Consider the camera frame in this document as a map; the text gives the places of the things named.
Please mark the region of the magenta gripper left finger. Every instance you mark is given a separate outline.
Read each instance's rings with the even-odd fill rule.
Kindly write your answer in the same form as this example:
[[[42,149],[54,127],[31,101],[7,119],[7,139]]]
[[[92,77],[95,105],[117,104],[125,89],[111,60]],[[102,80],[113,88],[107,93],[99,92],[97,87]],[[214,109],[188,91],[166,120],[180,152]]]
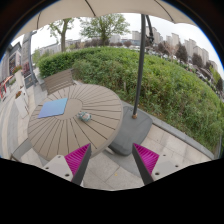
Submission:
[[[90,156],[91,144],[88,143],[66,156],[56,155],[43,167],[43,170],[80,185]]]

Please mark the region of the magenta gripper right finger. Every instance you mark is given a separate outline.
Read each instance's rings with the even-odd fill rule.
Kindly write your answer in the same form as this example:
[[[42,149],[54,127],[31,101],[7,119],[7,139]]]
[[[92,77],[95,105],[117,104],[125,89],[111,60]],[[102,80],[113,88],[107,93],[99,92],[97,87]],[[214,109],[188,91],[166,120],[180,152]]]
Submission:
[[[145,185],[181,169],[166,154],[159,155],[136,143],[132,145],[132,154]]]

